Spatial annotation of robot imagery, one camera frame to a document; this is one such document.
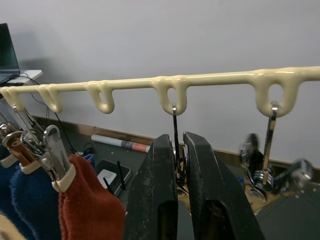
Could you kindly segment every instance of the cream plastic hook rack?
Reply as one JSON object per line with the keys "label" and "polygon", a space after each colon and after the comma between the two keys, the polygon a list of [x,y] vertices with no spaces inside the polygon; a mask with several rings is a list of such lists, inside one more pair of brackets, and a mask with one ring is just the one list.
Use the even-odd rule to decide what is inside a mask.
{"label": "cream plastic hook rack", "polygon": [[[46,105],[54,112],[63,110],[60,92],[88,91],[95,106],[104,114],[110,114],[115,109],[112,96],[113,90],[154,88],[160,98],[162,108],[172,112],[172,103],[168,98],[168,90],[176,90],[178,103],[176,114],[182,114],[187,108],[187,89],[191,86],[250,84],[255,89],[255,102],[258,110],[267,117],[272,115],[269,87],[279,84],[283,88],[283,100],[279,104],[278,117],[288,114],[295,106],[298,89],[305,81],[320,81],[320,66],[286,67],[279,69],[259,69],[253,71],[158,76],[124,80],[101,80],[78,83],[42,84],[33,86],[10,86],[0,88],[9,105],[15,105],[18,111],[24,110],[24,104],[19,94],[37,93],[42,96]],[[106,104],[101,100],[103,93]]]}

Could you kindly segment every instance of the gray wall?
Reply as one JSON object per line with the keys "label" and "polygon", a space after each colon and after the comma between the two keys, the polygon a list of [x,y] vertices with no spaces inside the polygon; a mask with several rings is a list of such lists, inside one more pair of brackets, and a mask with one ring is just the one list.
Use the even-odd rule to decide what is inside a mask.
{"label": "gray wall", "polygon": [[[320,65],[318,0],[10,0],[0,5],[20,66],[41,83],[70,83]],[[303,83],[294,110],[276,125],[271,156],[320,167],[320,82]],[[237,152],[251,132],[263,145],[268,119],[251,86],[188,89],[180,136],[191,131]],[[273,99],[282,90],[272,87]],[[61,94],[64,121],[157,137],[172,117],[153,89],[116,90],[105,115],[87,92]],[[25,96],[38,116],[46,110]]]}

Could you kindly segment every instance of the blue knitted sock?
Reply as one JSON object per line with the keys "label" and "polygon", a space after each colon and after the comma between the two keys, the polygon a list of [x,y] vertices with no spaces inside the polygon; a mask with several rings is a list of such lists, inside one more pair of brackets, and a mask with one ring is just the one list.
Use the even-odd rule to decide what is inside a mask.
{"label": "blue knitted sock", "polygon": [[31,174],[17,171],[11,181],[14,209],[31,229],[36,240],[60,240],[59,193],[43,168]]}
{"label": "blue knitted sock", "polygon": [[84,156],[84,159],[87,160],[88,162],[90,162],[90,164],[93,167],[94,171],[96,171],[96,163],[95,163],[96,155],[91,153],[91,154],[88,154],[88,155]]}
{"label": "blue knitted sock", "polygon": [[0,211],[4,213],[27,240],[35,240],[31,229],[19,217],[12,203],[9,185],[10,179],[16,172],[20,172],[19,162],[16,162],[8,168],[3,168],[0,165]]}
{"label": "blue knitted sock", "polygon": [[10,155],[10,152],[0,143],[0,160],[5,159]]}

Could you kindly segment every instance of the metal hardware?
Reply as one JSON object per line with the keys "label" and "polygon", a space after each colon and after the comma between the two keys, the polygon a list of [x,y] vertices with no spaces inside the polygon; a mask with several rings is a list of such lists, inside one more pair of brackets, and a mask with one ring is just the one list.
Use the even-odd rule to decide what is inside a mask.
{"label": "metal hardware", "polygon": [[8,134],[2,140],[2,145],[19,160],[23,167],[25,167],[37,159],[33,156],[32,152],[22,144],[20,140],[22,133],[22,131],[15,131]]}
{"label": "metal hardware", "polygon": [[172,104],[172,116],[173,116],[173,131],[174,131],[174,155],[175,155],[175,168],[176,168],[176,184],[185,191],[184,185],[186,180],[186,161],[183,156],[180,158],[179,153],[179,137],[178,137],[178,124],[177,124],[177,105]]}
{"label": "metal hardware", "polygon": [[[269,160],[272,132],[275,126],[275,119],[269,121],[267,137],[267,160]],[[264,202],[267,201],[267,193],[279,194],[291,191],[297,191],[303,188],[313,176],[312,164],[304,158],[298,159],[288,169],[275,175],[272,171],[272,165],[268,162],[267,167],[263,169],[266,158],[259,151],[258,136],[250,134],[240,149],[240,160],[246,170],[249,183],[252,189],[250,192],[259,197]]]}
{"label": "metal hardware", "polygon": [[43,134],[36,129],[25,130],[20,137],[24,147],[29,149],[34,155],[42,156],[47,147],[42,140]]}
{"label": "metal hardware", "polygon": [[43,142],[52,162],[48,171],[51,171],[54,174],[54,179],[59,181],[66,175],[71,167],[71,163],[57,126],[50,125],[44,130]]}
{"label": "metal hardware", "polygon": [[29,120],[33,123],[32,128],[38,129],[42,133],[44,132],[43,128],[40,126],[40,124],[34,119],[34,117],[27,111],[27,109],[24,109],[25,115],[29,118]]}
{"label": "metal hardware", "polygon": [[34,140],[35,142],[37,142],[37,138],[33,135],[33,133],[31,132],[31,129],[28,127],[28,124],[25,122],[25,120],[23,119],[23,117],[20,115],[20,113],[19,113],[16,105],[13,107],[13,110],[14,110],[14,112],[16,113],[16,115],[19,117],[19,119],[21,120],[21,122],[24,124],[24,126],[25,126],[26,129],[27,129],[27,131],[29,131],[30,136],[33,138],[33,140]]}
{"label": "metal hardware", "polygon": [[3,121],[0,122],[0,139],[3,140],[7,135],[19,131],[18,125],[14,122]]}
{"label": "metal hardware", "polygon": [[277,118],[277,112],[278,112],[278,103],[276,101],[273,101],[271,104],[272,104],[272,116],[269,117],[269,121],[268,121],[268,128],[266,132],[266,139],[265,139],[265,146],[264,146],[264,158],[263,158],[263,165],[262,165],[262,171],[263,171],[262,184],[263,185],[266,185],[268,181],[268,174],[270,171],[268,166],[269,166],[271,143],[272,143],[272,137],[274,135],[275,127],[276,127],[276,118]]}
{"label": "metal hardware", "polygon": [[172,104],[173,116],[173,131],[174,131],[174,149],[175,149],[175,162],[176,168],[180,171],[180,154],[179,154],[179,138],[178,138],[178,125],[177,125],[177,105]]}
{"label": "metal hardware", "polygon": [[50,176],[51,180],[54,182],[56,180],[56,175],[53,170],[54,164],[49,158],[42,158],[40,163],[42,164],[43,168],[46,170],[48,175]]}

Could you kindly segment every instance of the red knit fabric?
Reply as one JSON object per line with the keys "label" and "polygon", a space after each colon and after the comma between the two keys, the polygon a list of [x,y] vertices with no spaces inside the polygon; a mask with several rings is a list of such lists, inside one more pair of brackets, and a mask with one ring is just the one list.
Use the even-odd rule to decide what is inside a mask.
{"label": "red knit fabric", "polygon": [[59,195],[62,240],[121,240],[125,209],[118,198],[104,189],[90,163],[74,154],[75,178]]}

